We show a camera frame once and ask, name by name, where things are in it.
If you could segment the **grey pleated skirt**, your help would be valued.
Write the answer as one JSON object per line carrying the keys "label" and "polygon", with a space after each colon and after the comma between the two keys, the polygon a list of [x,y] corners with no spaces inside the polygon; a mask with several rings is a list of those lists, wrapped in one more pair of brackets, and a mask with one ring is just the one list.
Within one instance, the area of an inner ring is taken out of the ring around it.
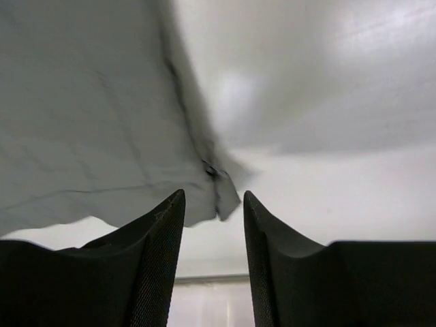
{"label": "grey pleated skirt", "polygon": [[166,1],[1,2],[1,234],[121,227],[177,189],[226,221],[249,176],[223,149]]}

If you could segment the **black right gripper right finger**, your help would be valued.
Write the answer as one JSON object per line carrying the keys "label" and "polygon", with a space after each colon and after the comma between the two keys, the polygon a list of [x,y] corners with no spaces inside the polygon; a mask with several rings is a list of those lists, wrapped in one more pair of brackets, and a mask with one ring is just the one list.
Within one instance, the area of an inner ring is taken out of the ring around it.
{"label": "black right gripper right finger", "polygon": [[433,241],[321,245],[250,192],[244,231],[256,326],[434,326]]}

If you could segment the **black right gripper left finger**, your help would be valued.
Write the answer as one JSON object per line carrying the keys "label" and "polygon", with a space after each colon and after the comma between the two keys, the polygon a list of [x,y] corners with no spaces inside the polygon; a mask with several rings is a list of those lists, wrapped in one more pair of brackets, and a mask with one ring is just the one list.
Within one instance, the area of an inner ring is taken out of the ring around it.
{"label": "black right gripper left finger", "polygon": [[80,248],[1,241],[2,326],[165,326],[185,192]]}

